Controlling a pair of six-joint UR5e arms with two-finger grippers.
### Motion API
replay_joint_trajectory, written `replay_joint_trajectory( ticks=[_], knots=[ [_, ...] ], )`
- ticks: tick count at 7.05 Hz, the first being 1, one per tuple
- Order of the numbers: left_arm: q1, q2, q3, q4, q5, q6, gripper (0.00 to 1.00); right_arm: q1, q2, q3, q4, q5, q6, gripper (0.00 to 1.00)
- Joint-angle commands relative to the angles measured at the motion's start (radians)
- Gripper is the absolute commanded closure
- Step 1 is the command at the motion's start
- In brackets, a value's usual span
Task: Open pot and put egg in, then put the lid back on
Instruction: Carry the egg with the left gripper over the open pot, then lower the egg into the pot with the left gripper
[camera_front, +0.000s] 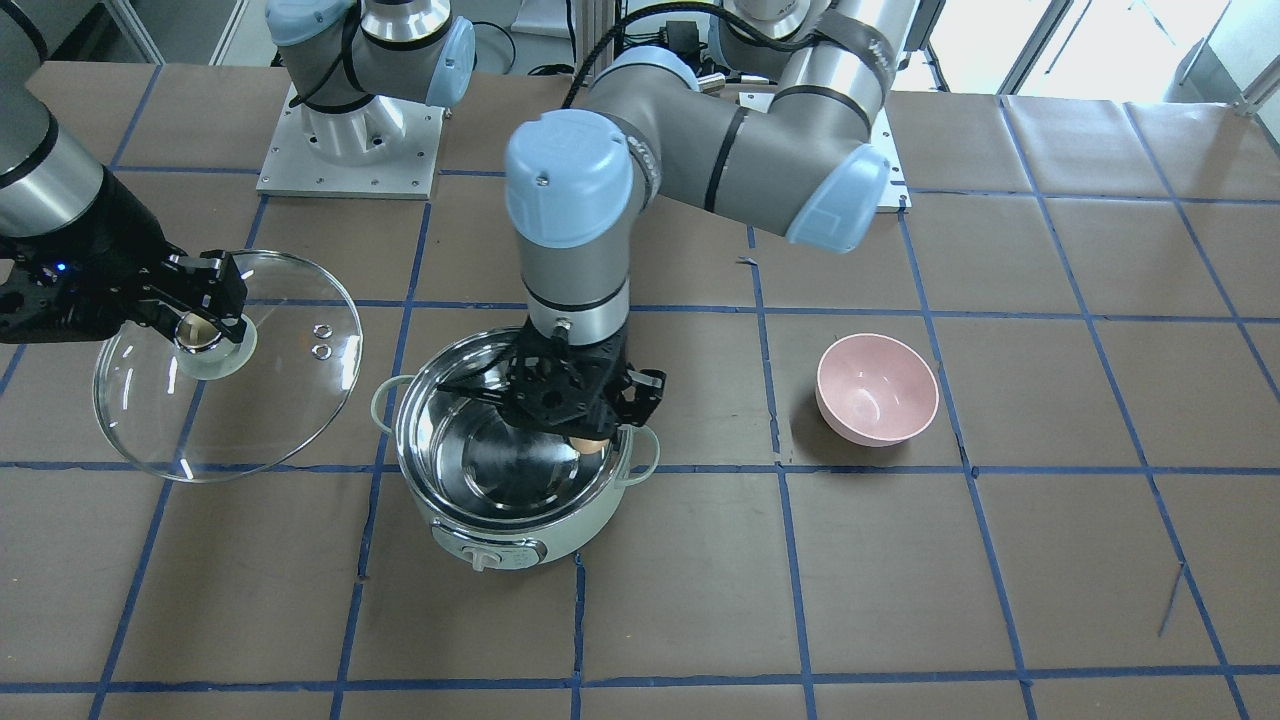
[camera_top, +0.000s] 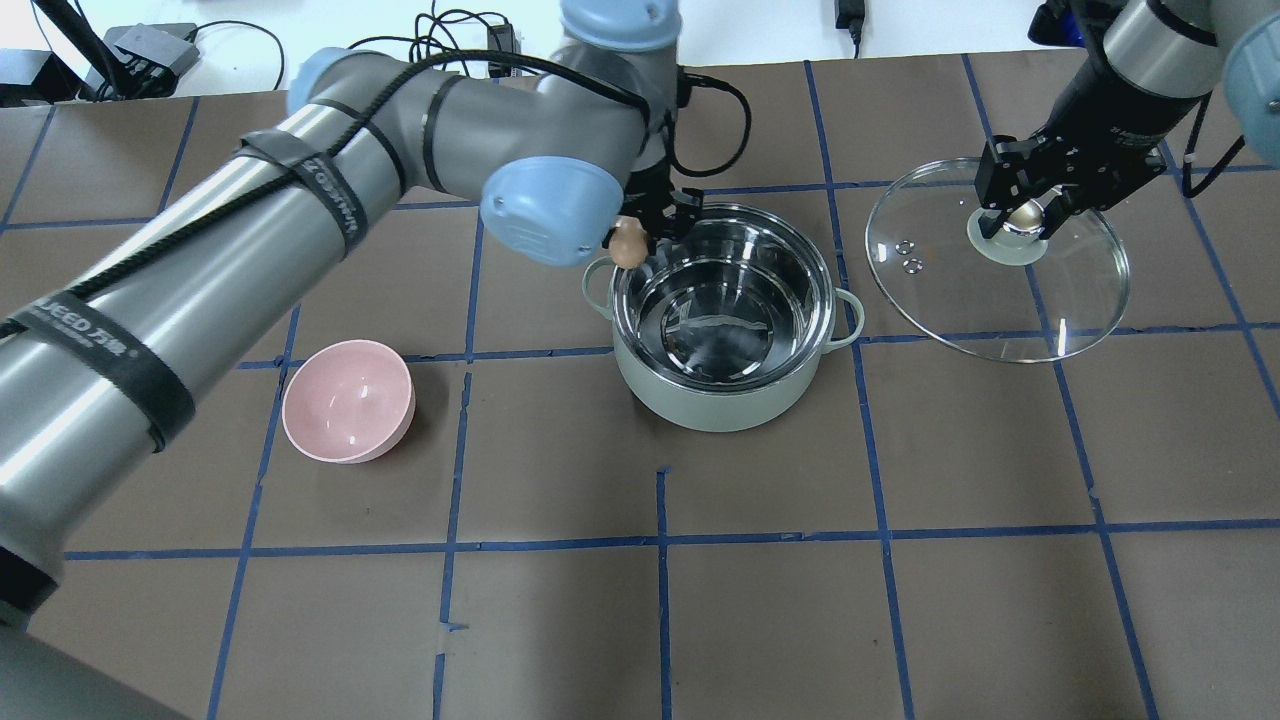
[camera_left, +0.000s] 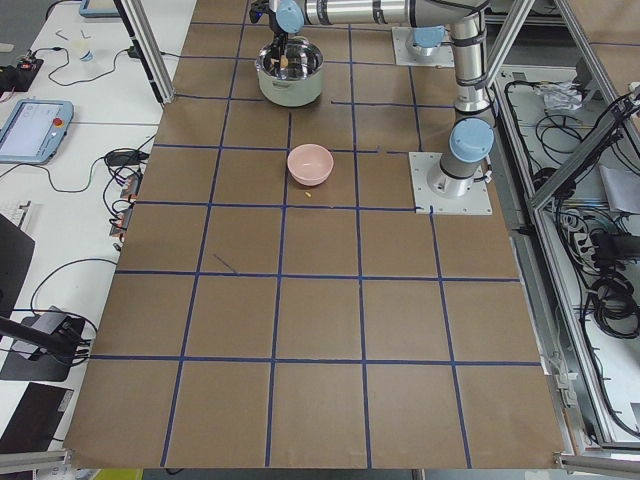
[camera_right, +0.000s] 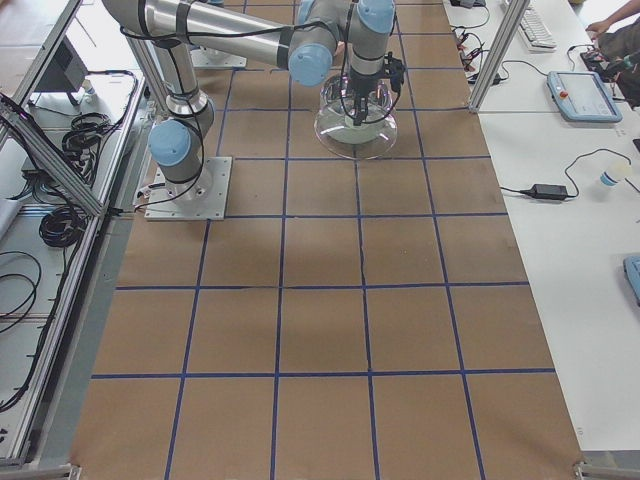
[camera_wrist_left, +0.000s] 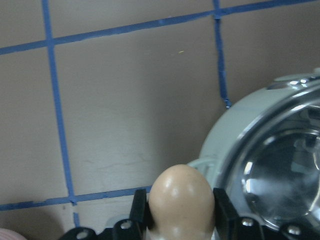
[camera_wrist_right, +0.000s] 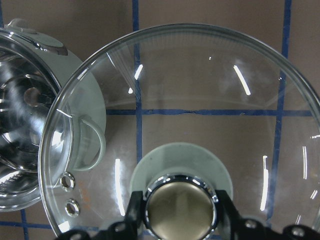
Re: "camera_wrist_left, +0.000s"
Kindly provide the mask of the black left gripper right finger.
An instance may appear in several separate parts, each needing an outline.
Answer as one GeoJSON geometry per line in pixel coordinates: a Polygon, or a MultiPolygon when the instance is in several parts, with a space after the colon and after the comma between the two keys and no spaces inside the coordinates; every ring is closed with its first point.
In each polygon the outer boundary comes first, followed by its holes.
{"type": "Polygon", "coordinates": [[[219,237],[235,237],[238,213],[222,188],[213,189],[215,199],[215,228],[219,237]]]}

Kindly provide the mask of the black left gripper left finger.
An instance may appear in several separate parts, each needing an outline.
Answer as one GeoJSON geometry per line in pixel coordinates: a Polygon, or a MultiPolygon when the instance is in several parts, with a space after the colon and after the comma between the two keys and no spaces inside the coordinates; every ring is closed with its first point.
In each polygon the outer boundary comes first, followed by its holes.
{"type": "Polygon", "coordinates": [[[150,207],[147,200],[146,189],[138,189],[135,191],[129,219],[138,223],[141,229],[146,229],[150,220],[150,207]]]}

